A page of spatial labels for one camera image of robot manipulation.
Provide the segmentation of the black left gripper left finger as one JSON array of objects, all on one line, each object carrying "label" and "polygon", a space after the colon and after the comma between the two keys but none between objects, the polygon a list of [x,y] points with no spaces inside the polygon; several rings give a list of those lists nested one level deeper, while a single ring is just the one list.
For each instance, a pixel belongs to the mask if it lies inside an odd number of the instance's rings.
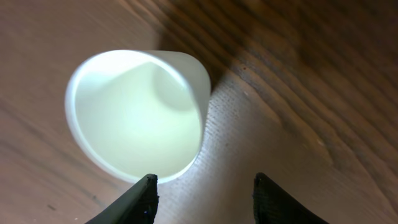
[{"label": "black left gripper left finger", "polygon": [[147,174],[86,224],[153,224],[159,204],[158,177]]}]

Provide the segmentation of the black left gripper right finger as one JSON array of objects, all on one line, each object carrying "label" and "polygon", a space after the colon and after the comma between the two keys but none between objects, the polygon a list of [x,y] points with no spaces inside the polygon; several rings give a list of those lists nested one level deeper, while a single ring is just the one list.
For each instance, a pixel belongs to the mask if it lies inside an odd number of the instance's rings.
[{"label": "black left gripper right finger", "polygon": [[254,178],[252,198],[256,224],[328,224],[264,173]]}]

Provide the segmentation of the cream white cup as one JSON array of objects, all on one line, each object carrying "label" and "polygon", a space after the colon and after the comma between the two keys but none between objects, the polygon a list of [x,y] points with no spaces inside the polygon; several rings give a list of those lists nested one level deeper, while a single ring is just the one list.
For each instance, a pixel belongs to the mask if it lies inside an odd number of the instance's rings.
[{"label": "cream white cup", "polygon": [[206,68],[189,54],[112,50],[85,60],[65,92],[70,132],[86,156],[130,183],[184,174],[202,147],[211,95]]}]

